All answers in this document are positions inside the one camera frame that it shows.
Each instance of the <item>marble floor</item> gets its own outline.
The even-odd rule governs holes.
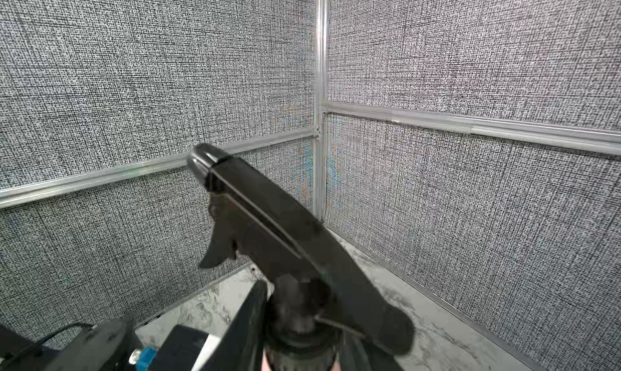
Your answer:
[[[531,370],[372,258],[338,236],[337,239],[384,298],[405,311],[414,321],[416,334],[412,350],[398,358],[404,370]],[[252,284],[261,277],[255,266],[245,267],[139,327],[136,334],[145,345],[155,347],[163,343],[176,324],[221,337]]]

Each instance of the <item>aluminum frame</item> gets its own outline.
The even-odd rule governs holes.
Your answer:
[[[312,211],[319,221],[325,217],[326,141],[327,115],[322,108],[327,101],[327,55],[330,0],[315,0],[315,114],[317,138],[313,152]]]
[[[391,121],[403,125],[477,134],[515,141],[566,147],[621,156],[621,132],[546,125],[508,119],[487,119],[417,110],[402,110],[340,102],[323,102],[323,109],[331,113]]]
[[[293,141],[316,135],[313,127],[285,131],[244,141],[229,142],[219,145],[228,153],[236,154],[259,149],[282,142]],[[31,183],[20,187],[0,190],[0,209],[64,195],[77,190],[88,189],[121,180],[133,179],[141,175],[161,172],[186,165],[187,153],[155,158],[129,165],[111,167],[95,172],[72,175],[61,179]]]

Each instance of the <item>black device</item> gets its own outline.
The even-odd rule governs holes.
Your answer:
[[[398,371],[394,355],[408,353],[414,325],[387,304],[345,249],[292,196],[244,160],[199,144],[188,166],[211,193],[215,222],[201,268],[246,254],[275,284],[256,282],[221,342],[201,370],[260,371],[265,353],[272,371]],[[82,327],[63,351],[45,341]],[[177,326],[149,369],[189,370],[207,334]],[[2,370],[131,370],[137,345],[131,324],[74,323],[31,343],[0,329]]]
[[[195,146],[188,166],[211,193],[215,226],[202,268],[246,254],[275,284],[255,283],[203,370],[400,370],[393,355],[414,339],[328,230],[292,196],[240,158]]]

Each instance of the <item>gray textured wall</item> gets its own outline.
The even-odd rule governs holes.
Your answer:
[[[621,129],[621,0],[331,0],[330,99]]]
[[[240,156],[310,209],[311,139]],[[1,211],[0,322],[36,339],[74,321],[138,322],[201,289],[243,263],[198,269],[208,203],[183,168]]]
[[[314,0],[0,0],[0,189],[312,124]],[[310,208],[312,143],[244,155]],[[0,211],[0,324],[137,322],[196,266],[207,195],[178,169]],[[57,343],[64,343],[68,335]]]
[[[0,189],[312,124],[314,0],[0,0]]]
[[[331,0],[332,101],[620,129],[621,0]],[[621,158],[330,115],[327,222],[548,370],[621,368]]]

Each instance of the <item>cable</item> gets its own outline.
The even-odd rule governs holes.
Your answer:
[[[81,326],[82,328],[90,328],[93,325],[92,324],[86,324],[85,322],[74,322],[73,324],[65,325],[64,327],[58,329],[58,331],[52,332],[49,335],[44,336],[43,338],[37,340],[35,343],[30,345],[29,347],[26,347],[23,350],[21,350],[18,353],[16,353],[15,356],[13,356],[11,359],[9,359],[6,363],[3,362],[3,364],[0,365],[0,369],[2,369],[2,370],[8,369],[11,364],[16,363],[18,360],[20,360],[21,358],[23,358],[27,354],[31,353],[32,351],[35,351],[35,349],[39,348],[41,345],[43,345],[43,343],[45,343],[46,341],[48,341],[52,337],[58,335],[60,332],[64,332],[67,329],[73,328],[73,327],[76,327],[76,326]]]

